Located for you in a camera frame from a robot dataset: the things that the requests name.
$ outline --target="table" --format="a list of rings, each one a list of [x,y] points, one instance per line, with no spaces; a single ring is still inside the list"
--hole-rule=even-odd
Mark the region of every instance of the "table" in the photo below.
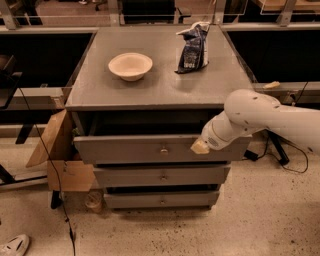
[[[286,0],[253,0],[263,12],[281,11],[286,3]],[[297,0],[294,8],[295,11],[315,11],[319,12],[320,2],[311,2],[307,0]]]
[[[250,137],[224,150],[196,155],[190,146],[203,125],[223,110],[230,92],[252,89],[217,26],[209,31],[209,65],[179,75],[186,26],[100,28],[66,104],[81,136],[75,145],[95,166],[110,208],[209,206],[240,160]],[[126,82],[108,69],[125,52],[152,58],[142,80]]]

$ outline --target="white bowl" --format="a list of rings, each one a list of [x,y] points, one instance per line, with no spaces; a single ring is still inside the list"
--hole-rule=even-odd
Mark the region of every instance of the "white bowl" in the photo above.
[[[137,81],[152,67],[152,60],[140,53],[124,53],[109,62],[110,71],[126,81]]]

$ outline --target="bag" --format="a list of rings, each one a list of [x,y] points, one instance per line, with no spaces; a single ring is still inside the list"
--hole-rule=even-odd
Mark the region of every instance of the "bag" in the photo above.
[[[190,29],[176,33],[177,35],[182,35],[186,41],[176,73],[189,73],[208,65],[206,38],[209,28],[209,22],[200,21],[192,24]]]

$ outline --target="cabinet top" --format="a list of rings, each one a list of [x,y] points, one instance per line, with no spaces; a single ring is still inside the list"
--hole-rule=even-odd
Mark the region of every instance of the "cabinet top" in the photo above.
[[[252,88],[236,54],[218,26],[207,37],[209,64],[176,74],[185,41],[176,32],[189,26],[100,28],[86,54],[66,108],[70,111],[223,108],[229,93]],[[115,56],[137,52],[153,60],[152,69],[136,82],[113,75]]]

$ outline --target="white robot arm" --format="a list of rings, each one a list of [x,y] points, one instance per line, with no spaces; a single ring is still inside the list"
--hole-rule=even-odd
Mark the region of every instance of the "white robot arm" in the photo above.
[[[206,154],[264,129],[320,155],[319,110],[281,105],[274,97],[246,89],[227,97],[224,111],[204,126],[191,149]]]

